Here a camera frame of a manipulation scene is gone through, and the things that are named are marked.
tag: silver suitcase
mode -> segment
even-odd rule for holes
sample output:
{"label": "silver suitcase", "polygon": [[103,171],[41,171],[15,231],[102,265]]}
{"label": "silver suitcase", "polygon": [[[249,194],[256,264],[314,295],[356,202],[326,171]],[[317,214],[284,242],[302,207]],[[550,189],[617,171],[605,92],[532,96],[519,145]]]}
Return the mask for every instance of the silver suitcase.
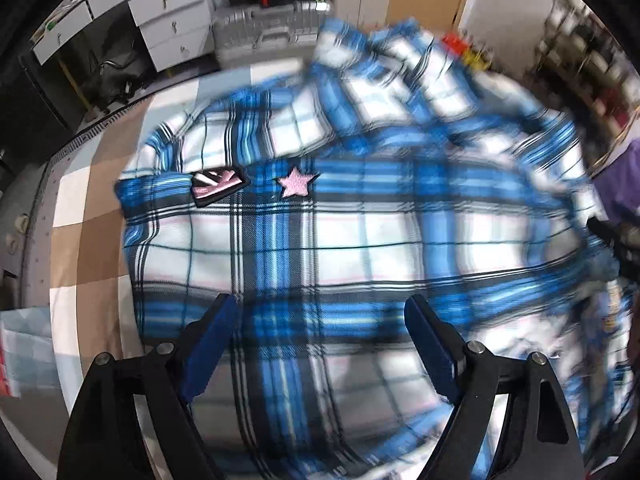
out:
{"label": "silver suitcase", "polygon": [[318,30],[332,12],[327,2],[296,2],[263,9],[220,9],[213,22],[216,56],[222,68],[260,61],[311,59]]}

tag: pink union jack patch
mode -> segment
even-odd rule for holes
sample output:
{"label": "pink union jack patch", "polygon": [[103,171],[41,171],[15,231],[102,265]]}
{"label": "pink union jack patch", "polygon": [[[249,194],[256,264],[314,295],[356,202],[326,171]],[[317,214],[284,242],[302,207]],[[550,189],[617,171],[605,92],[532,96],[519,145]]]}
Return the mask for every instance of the pink union jack patch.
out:
{"label": "pink union jack patch", "polygon": [[191,194],[197,207],[206,207],[248,184],[249,180],[238,168],[212,168],[193,174]]}

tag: metal screw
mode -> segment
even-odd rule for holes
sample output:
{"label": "metal screw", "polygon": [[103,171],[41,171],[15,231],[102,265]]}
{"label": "metal screw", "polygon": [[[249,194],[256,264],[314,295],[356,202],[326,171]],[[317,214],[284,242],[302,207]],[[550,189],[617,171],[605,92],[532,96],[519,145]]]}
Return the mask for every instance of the metal screw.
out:
{"label": "metal screw", "polygon": [[156,347],[156,352],[158,352],[160,355],[167,355],[170,354],[171,352],[174,351],[174,344],[173,343],[160,343],[157,347]]}
{"label": "metal screw", "polygon": [[531,359],[536,364],[546,365],[546,357],[540,352],[533,352],[533,354],[531,354]]}
{"label": "metal screw", "polygon": [[111,359],[111,354],[109,352],[102,352],[101,354],[98,354],[94,361],[97,365],[105,365],[109,362],[109,360]]}
{"label": "metal screw", "polygon": [[469,348],[474,354],[481,354],[484,352],[484,345],[479,341],[469,341],[466,344],[466,347]]}

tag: floor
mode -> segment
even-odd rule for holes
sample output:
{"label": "floor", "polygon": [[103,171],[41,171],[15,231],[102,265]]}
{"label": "floor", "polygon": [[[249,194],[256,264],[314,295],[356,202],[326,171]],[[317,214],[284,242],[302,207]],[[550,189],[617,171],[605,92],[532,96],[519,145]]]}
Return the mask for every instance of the floor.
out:
{"label": "floor", "polygon": [[[130,99],[129,104],[132,104],[133,102],[143,99],[149,95],[155,94],[160,90],[169,88],[170,86],[180,84],[184,81],[204,74],[217,72],[218,70],[220,70],[220,66],[214,56],[203,56],[191,61],[187,61],[185,63],[181,63],[178,66],[160,72],[158,74],[158,77],[152,83],[144,88],[141,88],[133,95],[133,98]],[[125,106],[127,105],[123,105],[119,102],[114,102],[109,106],[109,114],[117,112],[118,110],[123,109]],[[94,109],[87,112],[87,114],[84,116],[84,119],[82,119],[80,126],[78,126],[78,133],[90,128],[106,116],[107,114],[98,110],[97,107],[94,107]]]}
{"label": "floor", "polygon": [[[15,229],[14,222],[21,214],[31,212],[44,169],[45,165],[28,165],[0,198],[0,266],[17,276],[22,272],[24,235]],[[18,241],[18,248],[13,254],[6,250],[8,236]],[[18,280],[6,278],[5,282],[10,287],[14,308],[19,307]],[[33,389],[21,392],[19,399],[0,397],[0,417],[14,441],[23,443],[20,450],[30,463],[42,466],[38,473],[50,476],[47,472],[54,471],[52,464],[58,461],[68,420],[62,393],[59,390]]]}
{"label": "floor", "polygon": [[[16,276],[20,276],[22,271],[24,235],[16,230],[14,222],[21,214],[28,215],[31,212],[44,169],[45,164],[27,165],[0,198],[0,269],[8,270]],[[8,251],[9,239],[18,242],[18,248],[13,254]],[[17,294],[14,300],[13,308],[16,308],[19,306]]]}

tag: yellow object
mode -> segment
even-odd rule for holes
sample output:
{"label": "yellow object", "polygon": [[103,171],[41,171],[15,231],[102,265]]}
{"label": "yellow object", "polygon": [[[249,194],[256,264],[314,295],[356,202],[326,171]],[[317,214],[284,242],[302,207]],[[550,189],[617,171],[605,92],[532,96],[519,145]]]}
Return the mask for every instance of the yellow object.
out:
{"label": "yellow object", "polygon": [[69,72],[69,69],[66,67],[65,62],[62,61],[62,58],[58,55],[57,52],[54,54],[54,56],[56,56],[56,61],[58,62],[58,65],[60,66],[60,70],[62,70],[62,73],[65,75],[66,80],[69,81],[69,84],[74,89],[74,92],[76,92],[76,95],[82,101],[82,104],[86,108],[86,111],[88,111],[88,112],[91,111],[91,109],[93,107],[89,104],[89,101],[87,100],[87,98],[82,93],[82,90],[78,86],[78,83],[76,83],[76,80],[71,75],[71,72]]}
{"label": "yellow object", "polygon": [[461,60],[464,65],[482,72],[487,70],[491,65],[491,63],[482,56],[482,52],[476,52],[472,48],[468,48],[464,51]]}

